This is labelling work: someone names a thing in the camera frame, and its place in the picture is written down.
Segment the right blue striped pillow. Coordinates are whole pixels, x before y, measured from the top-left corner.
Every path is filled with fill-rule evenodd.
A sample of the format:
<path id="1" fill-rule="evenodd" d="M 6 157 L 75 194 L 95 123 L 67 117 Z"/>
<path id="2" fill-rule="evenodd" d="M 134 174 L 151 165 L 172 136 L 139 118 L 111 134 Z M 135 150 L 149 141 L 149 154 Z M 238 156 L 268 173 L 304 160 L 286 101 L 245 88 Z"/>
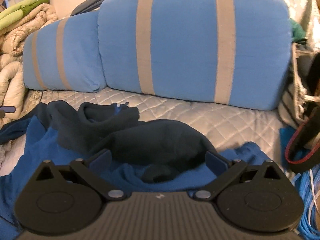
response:
<path id="1" fill-rule="evenodd" d="M 264 111 L 292 42 L 283 0 L 106 0 L 98 37 L 108 87 Z"/>

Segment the striped canvas tote bag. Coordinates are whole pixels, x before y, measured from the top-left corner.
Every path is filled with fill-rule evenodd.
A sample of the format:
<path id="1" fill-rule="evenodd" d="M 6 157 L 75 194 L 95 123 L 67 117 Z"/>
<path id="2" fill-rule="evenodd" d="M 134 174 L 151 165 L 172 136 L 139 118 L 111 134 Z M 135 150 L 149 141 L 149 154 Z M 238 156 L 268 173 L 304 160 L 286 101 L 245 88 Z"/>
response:
<path id="1" fill-rule="evenodd" d="M 287 83 L 278 105 L 278 114 L 282 122 L 297 128 L 309 114 L 309 106 L 319 104 L 319 96 L 312 95 L 307 85 L 307 75 L 315 59 L 315 52 L 294 42 L 291 46 L 291 59 Z"/>

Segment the green folded blanket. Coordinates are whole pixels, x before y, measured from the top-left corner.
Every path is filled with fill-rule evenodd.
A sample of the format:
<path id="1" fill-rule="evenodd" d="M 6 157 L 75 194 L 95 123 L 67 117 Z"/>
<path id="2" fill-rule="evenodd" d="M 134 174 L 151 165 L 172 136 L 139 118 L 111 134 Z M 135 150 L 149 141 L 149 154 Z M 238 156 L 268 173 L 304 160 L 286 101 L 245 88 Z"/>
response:
<path id="1" fill-rule="evenodd" d="M 41 4 L 49 4 L 50 0 L 23 0 L 1 12 L 1 30 L 27 16 Z"/>

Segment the quilted grey bedspread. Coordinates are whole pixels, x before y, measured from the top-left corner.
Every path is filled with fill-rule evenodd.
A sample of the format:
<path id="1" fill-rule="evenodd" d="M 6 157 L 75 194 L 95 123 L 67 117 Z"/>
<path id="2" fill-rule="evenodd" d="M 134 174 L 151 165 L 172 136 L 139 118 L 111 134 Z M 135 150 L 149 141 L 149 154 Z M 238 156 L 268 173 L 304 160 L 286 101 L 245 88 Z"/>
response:
<path id="1" fill-rule="evenodd" d="M 188 124 L 204 134 L 218 151 L 235 148 L 251 141 L 271 159 L 278 164 L 281 163 L 279 130 L 283 123 L 277 111 L 166 99 L 105 88 L 97 93 L 29 90 L 20 116 L 26 115 L 39 102 L 49 103 L 56 100 L 64 100 L 75 109 L 83 102 L 99 105 L 127 103 L 130 107 L 139 109 L 140 119 L 143 121 L 172 119 Z"/>

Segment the beige folded comforter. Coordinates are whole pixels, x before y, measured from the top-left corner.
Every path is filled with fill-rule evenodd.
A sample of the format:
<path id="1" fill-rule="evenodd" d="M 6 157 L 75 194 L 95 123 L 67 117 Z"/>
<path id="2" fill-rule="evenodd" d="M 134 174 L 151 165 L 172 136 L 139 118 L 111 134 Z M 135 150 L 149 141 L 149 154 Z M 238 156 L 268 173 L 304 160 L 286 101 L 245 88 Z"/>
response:
<path id="1" fill-rule="evenodd" d="M 27 89 L 23 81 L 24 43 L 30 34 L 57 20 L 54 7 L 42 3 L 1 31 L 1 106 L 15 107 L 14 113 L 1 114 L 1 126 L 26 115 L 40 102 L 42 92 Z"/>

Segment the blue fleece jacket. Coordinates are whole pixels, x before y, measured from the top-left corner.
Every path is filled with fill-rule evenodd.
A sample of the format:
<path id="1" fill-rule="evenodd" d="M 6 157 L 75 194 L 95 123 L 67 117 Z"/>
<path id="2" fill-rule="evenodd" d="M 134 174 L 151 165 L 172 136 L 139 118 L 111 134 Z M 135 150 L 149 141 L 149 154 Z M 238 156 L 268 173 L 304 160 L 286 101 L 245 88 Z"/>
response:
<path id="1" fill-rule="evenodd" d="M 206 165 L 206 153 L 215 152 L 207 137 L 176 120 L 142 121 L 139 110 L 127 105 L 85 102 L 74 109 L 65 101 L 40 103 L 1 128 L 1 143 L 22 135 L 24 152 L 1 177 L 1 239 L 18 236 L 14 204 L 44 160 L 66 165 L 107 149 L 112 163 L 100 176 L 125 193 L 194 193 L 216 178 Z"/>

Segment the left blue striped pillow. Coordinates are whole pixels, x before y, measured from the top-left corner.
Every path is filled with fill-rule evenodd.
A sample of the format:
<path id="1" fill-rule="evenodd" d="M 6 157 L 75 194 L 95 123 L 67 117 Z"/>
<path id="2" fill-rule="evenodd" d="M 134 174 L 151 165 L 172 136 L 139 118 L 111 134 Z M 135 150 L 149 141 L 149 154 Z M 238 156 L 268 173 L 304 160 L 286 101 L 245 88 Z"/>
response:
<path id="1" fill-rule="evenodd" d="M 30 34 L 23 48 L 23 80 L 34 90 L 95 93 L 105 88 L 98 13 L 64 18 Z"/>

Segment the blue striped pillow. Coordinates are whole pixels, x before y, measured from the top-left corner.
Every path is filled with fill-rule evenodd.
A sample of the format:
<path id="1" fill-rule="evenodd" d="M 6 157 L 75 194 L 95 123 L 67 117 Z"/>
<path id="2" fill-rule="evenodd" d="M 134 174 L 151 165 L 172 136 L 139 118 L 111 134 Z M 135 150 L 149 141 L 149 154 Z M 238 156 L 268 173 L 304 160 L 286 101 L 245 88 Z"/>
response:
<path id="1" fill-rule="evenodd" d="M 64 18 L 30 34 L 23 48 L 23 80 L 34 90 L 95 93 L 105 88 L 98 13 Z"/>
<path id="2" fill-rule="evenodd" d="M 106 0 L 98 37 L 108 87 L 264 111 L 292 42 L 283 0 Z"/>

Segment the black bag red trim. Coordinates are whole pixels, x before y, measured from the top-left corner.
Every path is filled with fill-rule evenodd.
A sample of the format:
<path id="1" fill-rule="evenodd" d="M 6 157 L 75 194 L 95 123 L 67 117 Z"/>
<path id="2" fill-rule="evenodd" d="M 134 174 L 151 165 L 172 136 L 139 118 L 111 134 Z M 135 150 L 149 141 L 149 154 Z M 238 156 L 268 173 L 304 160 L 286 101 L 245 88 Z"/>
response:
<path id="1" fill-rule="evenodd" d="M 295 173 L 303 173 L 319 164 L 319 54 L 314 57 L 305 81 L 310 94 L 306 94 L 304 100 L 313 108 L 307 108 L 309 117 L 297 128 L 285 149 L 285 160 Z M 311 150 L 298 157 L 298 152 L 310 141 Z"/>

